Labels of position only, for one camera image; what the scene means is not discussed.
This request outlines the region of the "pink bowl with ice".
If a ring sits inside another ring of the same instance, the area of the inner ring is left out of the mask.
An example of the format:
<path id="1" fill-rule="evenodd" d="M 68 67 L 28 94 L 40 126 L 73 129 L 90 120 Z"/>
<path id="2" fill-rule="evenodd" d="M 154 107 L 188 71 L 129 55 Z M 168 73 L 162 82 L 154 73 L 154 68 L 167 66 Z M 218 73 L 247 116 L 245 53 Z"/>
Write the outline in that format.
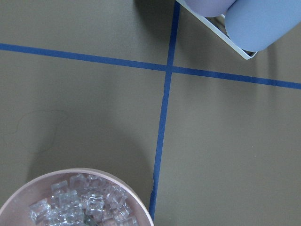
<path id="1" fill-rule="evenodd" d="M 124 188 L 128 194 L 128 203 L 141 226 L 154 225 L 153 220 L 136 192 L 118 177 L 101 170 L 89 168 L 73 168 L 50 172 L 39 176 L 14 192 L 0 209 L 0 224 L 2 226 L 33 226 L 29 218 L 29 206 L 51 195 L 50 186 L 78 173 L 103 177 L 113 184 Z"/>

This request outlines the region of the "blue cup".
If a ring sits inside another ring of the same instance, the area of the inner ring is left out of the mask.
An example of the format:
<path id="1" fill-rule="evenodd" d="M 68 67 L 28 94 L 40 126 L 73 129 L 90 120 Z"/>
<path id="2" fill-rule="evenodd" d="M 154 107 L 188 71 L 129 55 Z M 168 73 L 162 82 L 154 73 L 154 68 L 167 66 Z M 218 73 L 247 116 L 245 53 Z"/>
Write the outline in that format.
<path id="1" fill-rule="evenodd" d="M 299 0 L 237 0 L 225 15 L 229 38 L 250 52 L 264 50 L 300 22 Z"/>

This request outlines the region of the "purple cup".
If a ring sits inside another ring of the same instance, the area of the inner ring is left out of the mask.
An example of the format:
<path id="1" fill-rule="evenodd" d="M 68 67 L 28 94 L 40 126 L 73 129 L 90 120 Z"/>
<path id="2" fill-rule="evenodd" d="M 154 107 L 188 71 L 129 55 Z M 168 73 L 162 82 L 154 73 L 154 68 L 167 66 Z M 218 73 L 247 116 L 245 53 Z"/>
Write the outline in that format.
<path id="1" fill-rule="evenodd" d="M 185 0 L 192 12 L 204 16 L 215 17 L 226 12 L 235 0 Z"/>

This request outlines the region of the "white cup rack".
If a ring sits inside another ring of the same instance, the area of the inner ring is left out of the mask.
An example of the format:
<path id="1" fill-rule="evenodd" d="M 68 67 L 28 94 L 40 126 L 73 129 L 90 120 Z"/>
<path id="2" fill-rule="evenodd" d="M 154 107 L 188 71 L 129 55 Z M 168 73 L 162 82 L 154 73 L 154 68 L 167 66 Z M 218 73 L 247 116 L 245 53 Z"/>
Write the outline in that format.
<path id="1" fill-rule="evenodd" d="M 243 59 L 249 60 L 253 58 L 258 52 L 257 51 L 247 51 L 238 47 L 227 35 L 225 29 L 225 13 L 220 14 L 215 17 L 204 17 L 199 15 L 187 5 L 184 0 L 177 1 L 181 6 L 193 14 L 199 21 L 201 21 L 208 29 L 210 29 L 216 36 L 223 40 L 227 45 L 229 45 L 234 51 L 236 51 Z"/>

